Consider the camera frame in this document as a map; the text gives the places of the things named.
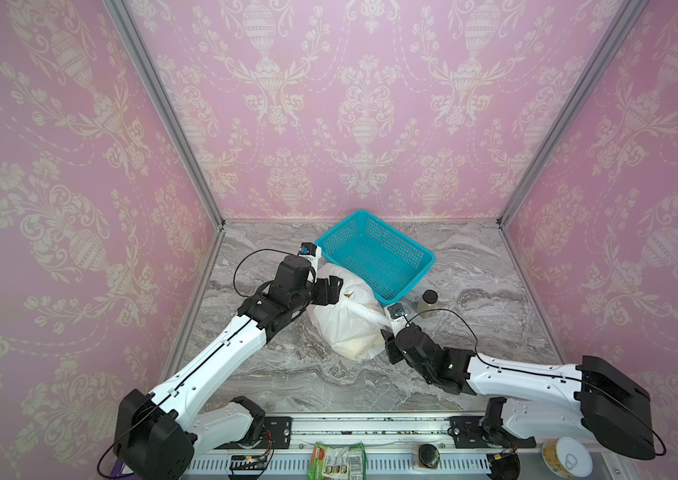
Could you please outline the white plastic bag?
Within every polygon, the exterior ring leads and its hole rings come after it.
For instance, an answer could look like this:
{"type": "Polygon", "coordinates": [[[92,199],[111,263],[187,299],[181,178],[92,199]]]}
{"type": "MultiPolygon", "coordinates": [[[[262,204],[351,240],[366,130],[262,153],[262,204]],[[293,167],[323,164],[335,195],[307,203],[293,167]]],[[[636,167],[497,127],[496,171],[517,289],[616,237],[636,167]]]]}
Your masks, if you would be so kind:
{"type": "Polygon", "coordinates": [[[336,304],[307,308],[307,315],[321,338],[337,354],[352,361],[371,360],[385,350],[382,331],[391,331],[391,321],[371,287],[359,276],[327,263],[318,270],[320,278],[343,280],[336,304]]]}

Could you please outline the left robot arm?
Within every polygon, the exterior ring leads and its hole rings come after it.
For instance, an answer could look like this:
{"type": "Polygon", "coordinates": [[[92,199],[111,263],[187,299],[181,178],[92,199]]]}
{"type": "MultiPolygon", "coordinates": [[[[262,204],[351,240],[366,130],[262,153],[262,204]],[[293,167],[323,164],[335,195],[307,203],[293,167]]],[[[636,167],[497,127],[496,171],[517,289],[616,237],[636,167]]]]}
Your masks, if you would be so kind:
{"type": "Polygon", "coordinates": [[[120,403],[111,452],[140,479],[179,479],[198,454],[237,444],[273,446],[265,412],[239,396],[204,413],[206,402],[252,355],[306,312],[338,302],[343,281],[317,275],[322,251],[303,243],[287,255],[273,280],[245,298],[200,354],[147,393],[132,390],[120,403]]]}

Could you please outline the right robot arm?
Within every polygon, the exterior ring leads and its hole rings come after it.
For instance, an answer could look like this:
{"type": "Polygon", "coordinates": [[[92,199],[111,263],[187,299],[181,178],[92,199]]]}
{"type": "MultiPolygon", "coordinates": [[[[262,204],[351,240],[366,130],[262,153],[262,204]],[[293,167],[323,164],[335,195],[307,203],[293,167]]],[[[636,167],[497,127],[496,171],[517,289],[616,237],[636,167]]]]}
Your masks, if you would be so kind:
{"type": "Polygon", "coordinates": [[[538,365],[442,347],[416,324],[382,333],[392,364],[405,362],[448,394],[484,396],[484,439],[514,446],[537,437],[593,438],[606,449],[653,460],[649,392],[608,361],[586,356],[578,364],[538,365]]]}

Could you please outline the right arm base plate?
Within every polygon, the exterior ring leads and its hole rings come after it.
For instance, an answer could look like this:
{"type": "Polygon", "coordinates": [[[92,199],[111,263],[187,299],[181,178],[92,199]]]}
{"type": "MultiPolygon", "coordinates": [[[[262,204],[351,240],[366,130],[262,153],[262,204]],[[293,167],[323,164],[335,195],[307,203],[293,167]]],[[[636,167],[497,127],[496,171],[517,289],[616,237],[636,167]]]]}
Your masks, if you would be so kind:
{"type": "Polygon", "coordinates": [[[503,427],[486,426],[479,416],[450,417],[447,433],[457,449],[533,449],[537,446],[533,437],[519,439],[503,427]]]}

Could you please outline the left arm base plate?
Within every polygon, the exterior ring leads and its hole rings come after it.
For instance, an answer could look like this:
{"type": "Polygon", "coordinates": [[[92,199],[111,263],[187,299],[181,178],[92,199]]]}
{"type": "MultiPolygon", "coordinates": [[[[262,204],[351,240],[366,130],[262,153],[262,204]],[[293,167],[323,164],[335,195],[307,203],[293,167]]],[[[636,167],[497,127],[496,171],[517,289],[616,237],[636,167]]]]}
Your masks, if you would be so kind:
{"type": "Polygon", "coordinates": [[[218,447],[218,450],[265,450],[268,447],[275,450],[287,450],[291,445],[293,418],[291,416],[266,416],[257,432],[259,436],[251,441],[229,442],[218,447]]]}

